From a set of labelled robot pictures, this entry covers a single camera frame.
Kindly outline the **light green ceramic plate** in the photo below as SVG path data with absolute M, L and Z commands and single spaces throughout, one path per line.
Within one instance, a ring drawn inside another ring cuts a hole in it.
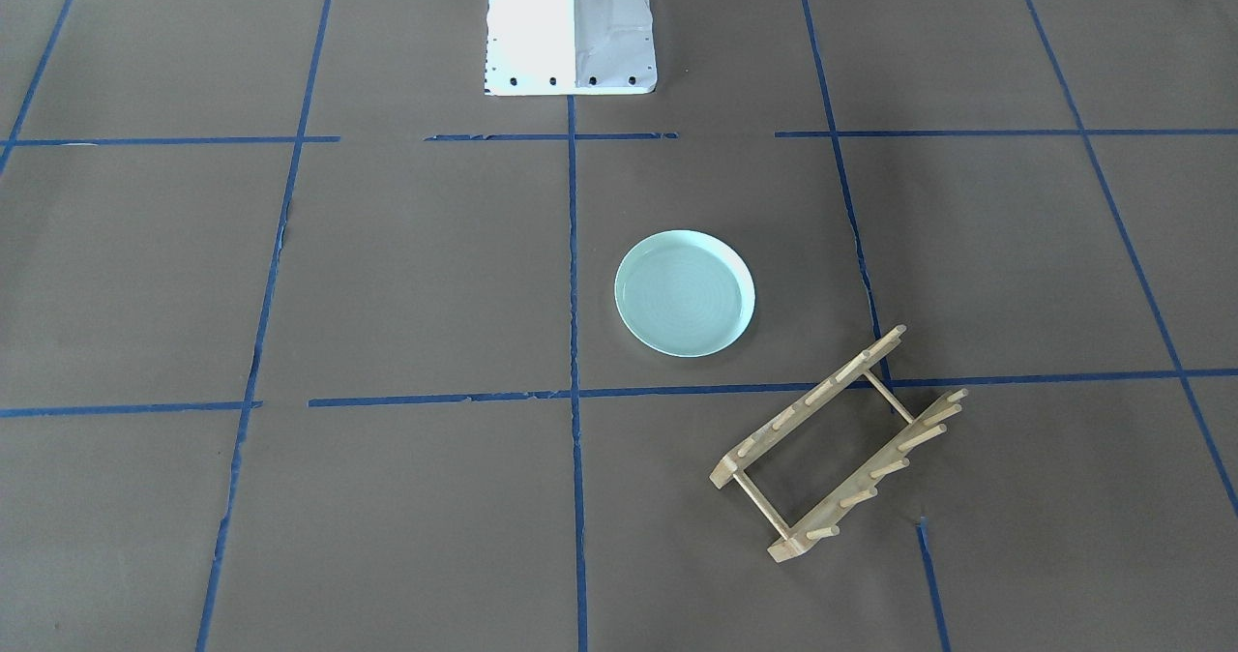
M 641 239 L 620 260 L 614 303 L 645 346 L 706 358 L 747 334 L 756 307 L 751 270 L 721 238 L 690 229 Z

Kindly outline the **wooden dish rack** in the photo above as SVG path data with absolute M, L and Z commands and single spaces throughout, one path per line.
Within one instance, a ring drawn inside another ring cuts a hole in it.
M 879 379 L 879 362 L 901 343 L 906 327 L 894 327 L 817 386 L 777 411 L 744 437 L 712 468 L 717 489 L 735 484 L 765 518 L 777 539 L 768 547 L 774 560 L 790 560 L 841 534 L 841 520 L 874 499 L 885 478 L 910 465 L 910 455 L 947 431 L 959 414 L 967 388 L 951 388 L 928 408 L 909 410 Z M 825 497 L 791 518 L 763 492 L 756 479 L 790 480 L 792 466 L 810 487 L 832 483 Z

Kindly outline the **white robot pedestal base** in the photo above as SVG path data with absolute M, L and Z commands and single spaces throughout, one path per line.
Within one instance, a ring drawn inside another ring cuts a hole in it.
M 650 0 L 487 0 L 488 97 L 623 97 L 656 87 Z

